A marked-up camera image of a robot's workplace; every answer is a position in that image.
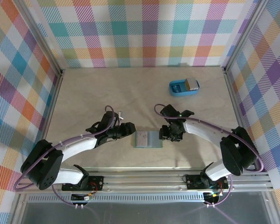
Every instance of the blue container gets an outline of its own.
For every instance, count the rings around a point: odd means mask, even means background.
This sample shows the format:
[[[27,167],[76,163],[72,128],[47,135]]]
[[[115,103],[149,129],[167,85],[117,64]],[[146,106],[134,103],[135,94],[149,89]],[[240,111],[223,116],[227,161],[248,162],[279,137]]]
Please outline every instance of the blue container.
[[[185,85],[186,80],[182,79],[182,80],[175,80],[169,83],[169,92],[172,96],[174,97],[182,97],[182,96],[188,96],[188,95],[194,95],[196,93],[198,93],[198,90],[192,90],[192,91],[188,91]]]

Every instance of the purple cable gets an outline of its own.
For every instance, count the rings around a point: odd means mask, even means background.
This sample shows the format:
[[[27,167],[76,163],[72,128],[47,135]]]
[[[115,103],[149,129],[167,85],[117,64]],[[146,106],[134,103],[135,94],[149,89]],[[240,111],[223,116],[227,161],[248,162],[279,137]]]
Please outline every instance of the purple cable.
[[[14,186],[13,186],[13,188],[14,188],[14,191],[23,191],[24,189],[27,189],[27,188],[29,188],[29,187],[31,187],[32,185],[33,185],[33,183],[32,184],[29,184],[29,185],[27,185],[27,186],[25,186],[25,187],[22,187],[22,188],[17,188],[17,186],[19,185],[19,183],[20,183],[20,181],[47,155],[47,154],[49,154],[51,151],[53,151],[54,149],[57,149],[57,148],[59,148],[59,147],[61,147],[62,145],[67,145],[67,144],[70,144],[70,143],[72,143],[72,142],[74,142],[74,141],[77,141],[77,140],[79,140],[79,139],[82,139],[83,137],[93,137],[93,136],[95,136],[95,135],[97,135],[97,134],[101,134],[101,133],[103,133],[103,132],[105,132],[105,131],[107,131],[112,125],[113,125],[113,123],[114,123],[114,116],[115,116],[115,114],[114,114],[114,110],[113,110],[113,108],[111,107],[111,106],[109,106],[109,105],[107,105],[106,107],[105,107],[105,111],[106,111],[106,109],[107,108],[110,108],[111,109],[111,111],[112,111],[112,121],[111,121],[111,123],[104,129],[104,130],[102,130],[102,131],[99,131],[99,132],[97,132],[97,133],[93,133],[93,134],[86,134],[86,135],[83,135],[83,136],[76,136],[76,137],[73,137],[73,138],[69,138],[69,139],[66,139],[66,140],[64,140],[63,142],[61,142],[61,143],[59,143],[59,144],[57,144],[57,145],[55,145],[55,146],[53,146],[52,148],[50,148],[48,151],[46,151],[44,154],[42,154],[20,177],[19,177],[19,179],[14,183]],[[54,187],[53,187],[53,185],[52,185],[52,189],[53,189],[53,192],[55,193],[55,195],[60,199],[60,200],[62,200],[63,202],[65,202],[65,203],[67,203],[67,204],[70,204],[70,205],[72,205],[71,203],[69,203],[69,202],[66,202],[66,201],[64,201],[57,193],[56,193],[56,191],[55,191],[55,189],[54,189]]]
[[[156,110],[156,107],[157,107],[157,106],[163,106],[163,107],[165,107],[165,105],[163,105],[163,104],[156,104],[156,105],[154,106],[154,112],[155,112],[156,114],[158,114],[159,116],[163,117],[163,118],[166,118],[166,119],[186,119],[186,120],[193,120],[193,121],[197,121],[197,122],[200,122],[200,123],[202,123],[202,124],[205,124],[206,126],[209,126],[209,127],[213,128],[213,129],[215,129],[215,130],[224,132],[225,134],[231,135],[232,137],[234,137],[234,138],[236,138],[237,140],[239,140],[239,141],[241,141],[242,143],[244,143],[244,144],[256,155],[256,158],[257,158],[257,160],[258,160],[258,163],[260,164],[260,168],[259,168],[259,169],[256,169],[256,170],[249,170],[249,169],[247,169],[247,170],[257,173],[257,172],[261,172],[261,171],[264,169],[264,163],[263,163],[263,161],[262,161],[260,155],[258,154],[258,152],[257,152],[247,141],[245,141],[244,139],[238,137],[236,134],[231,133],[231,132],[229,132],[229,131],[227,131],[227,130],[224,130],[224,129],[222,129],[222,128],[216,126],[216,125],[213,125],[213,124],[211,124],[211,123],[209,123],[209,122],[207,122],[207,121],[200,120],[200,119],[197,119],[197,118],[188,118],[188,117],[168,117],[168,116],[161,115],[161,114],[160,114],[159,112],[157,112],[157,110]]]

